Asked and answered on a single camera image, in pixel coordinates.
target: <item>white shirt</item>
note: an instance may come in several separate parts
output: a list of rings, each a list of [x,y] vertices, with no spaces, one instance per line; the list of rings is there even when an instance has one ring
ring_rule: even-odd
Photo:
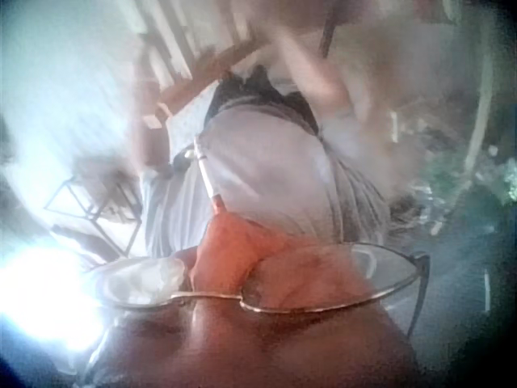
[[[351,161],[274,107],[241,105],[210,120],[200,144],[229,211],[323,243],[380,243],[389,207]],[[197,162],[141,180],[149,255],[200,244],[212,205]]]

